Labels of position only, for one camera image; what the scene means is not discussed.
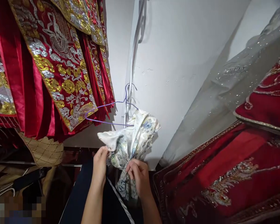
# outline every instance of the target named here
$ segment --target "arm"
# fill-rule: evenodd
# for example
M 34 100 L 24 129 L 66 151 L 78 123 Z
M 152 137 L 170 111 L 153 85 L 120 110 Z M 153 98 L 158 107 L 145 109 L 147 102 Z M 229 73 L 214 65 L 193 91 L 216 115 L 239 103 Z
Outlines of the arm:
M 162 224 L 150 188 L 147 164 L 140 160 L 132 159 L 127 165 L 126 171 L 131 179 L 136 180 L 137 193 L 142 204 L 144 224 Z
M 153 196 L 141 199 L 144 224 L 156 223 L 162 224 L 158 208 Z
M 101 224 L 103 189 L 106 182 L 108 148 L 101 147 L 93 158 L 91 185 L 86 199 L 81 224 Z

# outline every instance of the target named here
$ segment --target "purple wire hanger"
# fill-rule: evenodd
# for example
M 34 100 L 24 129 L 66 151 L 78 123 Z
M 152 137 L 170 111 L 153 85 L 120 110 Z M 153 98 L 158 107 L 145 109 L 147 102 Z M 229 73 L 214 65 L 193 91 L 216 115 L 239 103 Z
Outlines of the purple wire hanger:
M 109 105 L 112 105 L 112 104 L 115 104 L 115 103 L 124 103 L 124 102 L 126 102 L 127 104 L 130 104 L 130 105 L 133 105 L 133 106 L 138 110 L 138 108 L 137 108 L 134 104 L 128 102 L 128 94 L 127 94 L 127 86 L 128 86 L 128 85 L 130 85 L 130 84 L 129 84 L 129 83 L 126 84 L 126 85 L 125 85 L 125 88 L 124 88 L 124 89 L 125 89 L 125 98 L 124 98 L 123 101 L 116 101 L 116 102 L 114 102 L 114 103 L 110 103 L 110 104 L 106 104 L 106 105 L 102 105 L 102 106 L 95 107 L 95 108 L 89 110 L 88 112 L 86 112 L 86 114 L 92 112 L 92 111 L 95 110 L 96 108 L 100 108 L 100 107 L 104 107 L 104 106 L 109 106 Z M 91 121 L 96 121 L 96 122 L 105 123 L 105 124 L 114 124 L 114 123 L 109 123 L 109 122 L 105 122 L 105 121 L 94 120 L 94 119 L 90 119 L 90 118 L 86 118 L 86 119 L 87 119 L 87 120 L 91 120 Z

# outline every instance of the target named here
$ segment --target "beige quilted fabric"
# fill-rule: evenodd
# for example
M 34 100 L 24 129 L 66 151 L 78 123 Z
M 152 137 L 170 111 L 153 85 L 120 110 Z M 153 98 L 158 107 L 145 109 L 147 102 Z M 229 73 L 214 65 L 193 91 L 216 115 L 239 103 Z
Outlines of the beige quilted fabric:
M 55 166 L 62 162 L 64 157 L 63 144 L 44 137 L 39 140 L 25 137 L 19 133 L 30 150 L 37 166 Z

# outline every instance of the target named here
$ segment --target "white floral fabric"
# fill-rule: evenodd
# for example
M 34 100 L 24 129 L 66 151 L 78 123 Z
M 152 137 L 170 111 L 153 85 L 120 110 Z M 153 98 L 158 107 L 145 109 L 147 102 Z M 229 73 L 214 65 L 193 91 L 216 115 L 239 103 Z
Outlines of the white floral fabric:
M 125 169 L 132 158 L 143 160 L 144 154 L 151 151 L 153 135 L 161 126 L 155 117 L 142 110 L 136 110 L 127 125 L 134 126 L 97 135 L 112 152 L 111 164 L 122 170 L 116 189 L 125 200 L 134 203 L 138 200 L 135 180 L 129 178 Z

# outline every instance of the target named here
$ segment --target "red velvet dress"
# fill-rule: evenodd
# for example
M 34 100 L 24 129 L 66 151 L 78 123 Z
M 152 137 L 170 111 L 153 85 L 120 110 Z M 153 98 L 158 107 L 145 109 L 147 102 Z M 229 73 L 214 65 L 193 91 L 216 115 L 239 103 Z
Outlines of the red velvet dress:
M 16 126 L 29 138 L 62 142 L 113 107 L 96 108 L 114 102 L 102 2 L 85 4 L 72 11 L 64 0 L 0 1 L 0 56 Z
M 280 215 L 280 60 L 236 116 L 247 123 L 154 175 L 164 223 L 257 223 Z

